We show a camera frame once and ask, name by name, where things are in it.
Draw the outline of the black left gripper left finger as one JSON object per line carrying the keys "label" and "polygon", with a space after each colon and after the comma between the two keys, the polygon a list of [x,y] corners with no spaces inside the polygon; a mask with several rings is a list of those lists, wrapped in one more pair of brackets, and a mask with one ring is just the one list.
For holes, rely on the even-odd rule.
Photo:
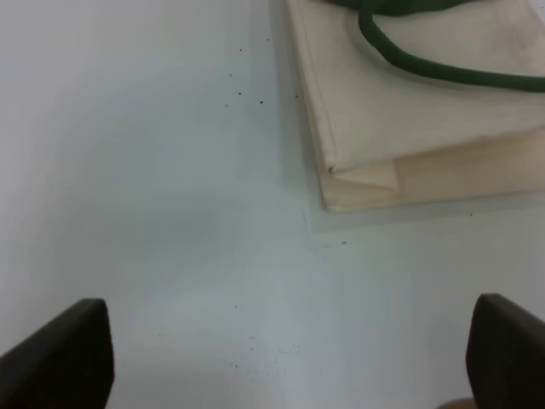
{"label": "black left gripper left finger", "polygon": [[104,408],[114,379],[106,302],[82,299],[1,356],[1,407]]}

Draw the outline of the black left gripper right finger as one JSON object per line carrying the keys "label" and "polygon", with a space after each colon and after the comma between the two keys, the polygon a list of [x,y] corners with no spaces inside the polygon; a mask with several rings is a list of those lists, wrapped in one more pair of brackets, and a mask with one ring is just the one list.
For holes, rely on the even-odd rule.
{"label": "black left gripper right finger", "polygon": [[479,408],[544,407],[544,322],[500,294],[473,309],[466,369]]}

